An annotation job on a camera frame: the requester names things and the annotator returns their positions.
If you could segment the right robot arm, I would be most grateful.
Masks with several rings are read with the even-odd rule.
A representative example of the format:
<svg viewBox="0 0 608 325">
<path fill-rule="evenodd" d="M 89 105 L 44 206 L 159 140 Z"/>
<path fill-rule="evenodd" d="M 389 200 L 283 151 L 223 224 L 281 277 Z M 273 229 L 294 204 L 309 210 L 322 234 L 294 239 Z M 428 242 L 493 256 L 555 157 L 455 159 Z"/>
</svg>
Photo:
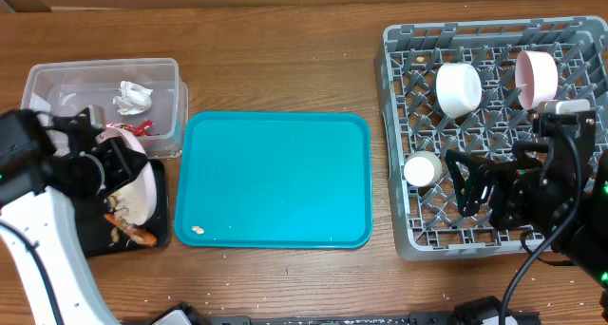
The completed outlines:
<svg viewBox="0 0 608 325">
<path fill-rule="evenodd" d="M 498 231 L 556 233 L 552 249 L 606 286 L 607 154 L 596 143 L 596 113 L 539 113 L 532 131 L 540 141 L 515 142 L 509 162 L 446 152 L 459 213 L 474 216 L 486 204 Z"/>
</svg>

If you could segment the white napkin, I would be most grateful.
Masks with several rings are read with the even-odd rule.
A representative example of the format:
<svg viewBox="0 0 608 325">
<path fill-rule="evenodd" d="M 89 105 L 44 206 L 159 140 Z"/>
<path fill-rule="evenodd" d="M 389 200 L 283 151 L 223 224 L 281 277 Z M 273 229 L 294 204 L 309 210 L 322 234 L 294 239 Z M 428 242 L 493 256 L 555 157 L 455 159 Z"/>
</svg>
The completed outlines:
<svg viewBox="0 0 608 325">
<path fill-rule="evenodd" d="M 120 92 L 119 96 L 113 98 L 113 105 L 118 108 L 118 113 L 123 116 L 144 113 L 152 106 L 152 89 L 129 81 L 121 81 Z"/>
</svg>

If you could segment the small white cup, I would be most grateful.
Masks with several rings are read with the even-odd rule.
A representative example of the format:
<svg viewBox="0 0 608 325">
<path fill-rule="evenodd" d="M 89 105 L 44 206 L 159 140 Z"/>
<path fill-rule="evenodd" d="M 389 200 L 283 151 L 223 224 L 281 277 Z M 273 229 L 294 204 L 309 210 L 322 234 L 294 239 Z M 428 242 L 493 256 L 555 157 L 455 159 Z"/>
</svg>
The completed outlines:
<svg viewBox="0 0 608 325">
<path fill-rule="evenodd" d="M 436 183 L 442 175 L 440 159 L 428 151 L 415 152 L 408 156 L 403 175 L 409 185 L 426 187 Z"/>
</svg>

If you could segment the white saucer bowl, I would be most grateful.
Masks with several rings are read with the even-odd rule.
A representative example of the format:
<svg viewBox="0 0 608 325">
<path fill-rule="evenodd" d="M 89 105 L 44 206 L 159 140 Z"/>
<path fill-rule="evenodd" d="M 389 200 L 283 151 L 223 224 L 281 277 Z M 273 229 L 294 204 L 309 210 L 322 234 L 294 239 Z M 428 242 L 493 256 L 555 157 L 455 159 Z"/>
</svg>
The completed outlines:
<svg viewBox="0 0 608 325">
<path fill-rule="evenodd" d="M 475 111 L 481 103 L 481 79 L 476 68 L 470 64 L 441 65 L 435 87 L 440 108 L 449 118 L 456 119 Z"/>
</svg>

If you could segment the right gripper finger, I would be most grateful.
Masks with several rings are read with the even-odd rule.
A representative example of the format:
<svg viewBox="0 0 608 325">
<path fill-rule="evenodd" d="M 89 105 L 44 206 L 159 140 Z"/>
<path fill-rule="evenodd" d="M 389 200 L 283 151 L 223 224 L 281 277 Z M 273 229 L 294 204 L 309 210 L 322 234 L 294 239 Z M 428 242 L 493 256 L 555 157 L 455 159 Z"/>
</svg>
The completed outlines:
<svg viewBox="0 0 608 325">
<path fill-rule="evenodd" d="M 546 143 L 534 143 L 525 141 L 516 141 L 511 147 L 511 154 L 516 161 L 537 161 L 535 156 L 529 156 L 528 152 L 547 154 L 549 145 Z"/>
<path fill-rule="evenodd" d="M 476 215 L 482 204 L 494 211 L 504 207 L 520 162 L 494 162 L 449 149 L 445 162 L 453 181 L 459 213 Z"/>
</svg>

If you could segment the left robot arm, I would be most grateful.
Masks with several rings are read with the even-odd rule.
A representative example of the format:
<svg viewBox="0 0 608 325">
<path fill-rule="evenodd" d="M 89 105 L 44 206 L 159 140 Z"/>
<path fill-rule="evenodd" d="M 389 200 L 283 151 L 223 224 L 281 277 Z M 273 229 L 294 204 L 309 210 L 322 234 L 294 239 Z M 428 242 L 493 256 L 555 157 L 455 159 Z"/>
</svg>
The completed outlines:
<svg viewBox="0 0 608 325">
<path fill-rule="evenodd" d="M 1 239 L 38 324 L 115 324 L 80 244 L 74 201 L 106 205 L 146 222 L 157 204 L 151 164 L 139 141 L 107 128 L 103 110 L 76 115 L 32 109 L 1 116 Z"/>
</svg>

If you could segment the pink white bowl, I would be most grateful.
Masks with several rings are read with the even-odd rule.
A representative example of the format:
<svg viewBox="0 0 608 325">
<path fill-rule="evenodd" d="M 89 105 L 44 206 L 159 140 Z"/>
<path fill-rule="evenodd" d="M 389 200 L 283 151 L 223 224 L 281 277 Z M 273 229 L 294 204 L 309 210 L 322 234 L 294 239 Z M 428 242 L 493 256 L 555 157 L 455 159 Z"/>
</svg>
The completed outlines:
<svg viewBox="0 0 608 325">
<path fill-rule="evenodd" d="M 515 84 L 524 110 L 553 100 L 558 88 L 558 70 L 553 56 L 547 52 L 523 50 L 516 59 Z"/>
</svg>

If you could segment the orange carrot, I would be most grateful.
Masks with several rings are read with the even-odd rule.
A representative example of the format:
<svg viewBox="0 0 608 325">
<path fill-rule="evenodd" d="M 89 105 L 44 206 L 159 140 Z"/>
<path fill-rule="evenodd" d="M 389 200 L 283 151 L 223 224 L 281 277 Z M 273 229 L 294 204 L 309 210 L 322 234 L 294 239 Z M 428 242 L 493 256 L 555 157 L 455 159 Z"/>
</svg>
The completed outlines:
<svg viewBox="0 0 608 325">
<path fill-rule="evenodd" d="M 141 227 L 129 224 L 125 220 L 116 218 L 113 214 L 104 214 L 104 218 L 111 224 L 118 227 L 131 240 L 135 241 L 139 245 L 154 247 L 157 244 L 157 238 Z"/>
</svg>

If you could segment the red snack wrapper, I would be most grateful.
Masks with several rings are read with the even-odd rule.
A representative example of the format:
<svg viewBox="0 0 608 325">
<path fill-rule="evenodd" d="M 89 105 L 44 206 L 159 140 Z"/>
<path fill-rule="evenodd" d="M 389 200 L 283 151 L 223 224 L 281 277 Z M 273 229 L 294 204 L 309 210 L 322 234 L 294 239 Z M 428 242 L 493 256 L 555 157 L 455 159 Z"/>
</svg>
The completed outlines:
<svg viewBox="0 0 608 325">
<path fill-rule="evenodd" d="M 146 120 L 139 125 L 127 123 L 108 123 L 106 126 L 125 130 L 135 137 L 149 137 L 152 136 L 151 130 L 154 126 L 154 122 L 151 120 Z"/>
</svg>

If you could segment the white plate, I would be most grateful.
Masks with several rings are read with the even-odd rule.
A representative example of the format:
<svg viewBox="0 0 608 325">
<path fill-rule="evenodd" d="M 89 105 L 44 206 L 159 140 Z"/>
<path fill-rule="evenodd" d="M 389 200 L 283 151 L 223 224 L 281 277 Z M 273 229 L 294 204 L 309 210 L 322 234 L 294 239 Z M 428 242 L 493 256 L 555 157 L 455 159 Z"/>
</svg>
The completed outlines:
<svg viewBox="0 0 608 325">
<path fill-rule="evenodd" d="M 122 138 L 129 149 L 147 156 L 139 140 L 119 128 L 108 127 L 98 136 L 98 142 L 113 137 Z M 147 222 L 154 214 L 157 205 L 157 186 L 151 162 L 146 164 L 136 180 L 119 189 L 112 196 L 119 200 L 118 214 L 126 222 L 134 225 L 143 225 Z"/>
</svg>

